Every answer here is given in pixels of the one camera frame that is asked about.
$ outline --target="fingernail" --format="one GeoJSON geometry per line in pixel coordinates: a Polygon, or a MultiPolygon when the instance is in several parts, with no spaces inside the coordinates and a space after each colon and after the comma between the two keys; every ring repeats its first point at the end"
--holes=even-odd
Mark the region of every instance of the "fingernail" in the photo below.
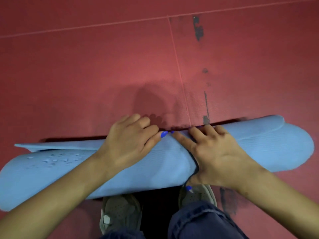
{"type": "Polygon", "coordinates": [[[166,135],[167,135],[167,133],[168,133],[168,131],[163,131],[162,133],[161,133],[161,138],[163,138],[163,137],[165,137],[166,135]]]}
{"type": "Polygon", "coordinates": [[[192,186],[189,186],[189,185],[186,186],[187,191],[190,191],[191,189],[192,189],[192,186]]]}

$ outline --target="jeans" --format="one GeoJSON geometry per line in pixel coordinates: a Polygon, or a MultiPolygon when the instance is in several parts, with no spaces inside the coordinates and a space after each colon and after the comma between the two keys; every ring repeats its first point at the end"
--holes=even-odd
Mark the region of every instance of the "jeans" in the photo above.
{"type": "MultiPolygon", "coordinates": [[[[100,239],[145,239],[141,231],[121,229],[100,239]]],[[[233,220],[206,201],[190,203],[176,212],[169,223],[168,239],[247,239],[233,220]]]]}

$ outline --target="blue yoga mat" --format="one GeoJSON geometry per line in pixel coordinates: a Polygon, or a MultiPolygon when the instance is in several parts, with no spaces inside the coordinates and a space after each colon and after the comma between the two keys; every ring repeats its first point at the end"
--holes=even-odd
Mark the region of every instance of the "blue yoga mat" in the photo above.
{"type": "MultiPolygon", "coordinates": [[[[248,155],[271,172],[295,169],[314,151],[309,134],[285,123],[282,116],[235,122],[224,127],[248,155]]],[[[103,141],[16,144],[31,153],[12,159],[1,170],[0,209],[9,211],[32,197],[86,160],[103,141]]],[[[145,158],[118,173],[88,199],[182,185],[195,169],[190,153],[169,134],[145,158]]]]}

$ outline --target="gray sneaker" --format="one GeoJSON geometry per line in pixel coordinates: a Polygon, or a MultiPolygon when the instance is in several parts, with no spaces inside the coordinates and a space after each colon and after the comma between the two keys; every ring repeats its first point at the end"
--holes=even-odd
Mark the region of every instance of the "gray sneaker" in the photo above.
{"type": "Polygon", "coordinates": [[[141,219],[140,204],[132,194],[103,197],[100,219],[102,234],[121,228],[139,231],[141,219]]]}
{"type": "Polygon", "coordinates": [[[217,206],[216,198],[210,185],[196,185],[191,191],[186,191],[183,186],[178,196],[178,207],[181,209],[191,202],[205,200],[217,206]]]}

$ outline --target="right hand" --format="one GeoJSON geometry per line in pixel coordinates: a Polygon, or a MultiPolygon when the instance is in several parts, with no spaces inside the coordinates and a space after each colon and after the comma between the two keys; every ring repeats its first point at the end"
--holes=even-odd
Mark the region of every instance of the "right hand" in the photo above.
{"type": "Polygon", "coordinates": [[[179,132],[173,133],[173,137],[192,153],[199,166],[198,173],[189,179],[187,185],[207,184],[239,190],[247,180],[265,170],[222,126],[192,127],[189,134],[196,142],[179,132]]]}

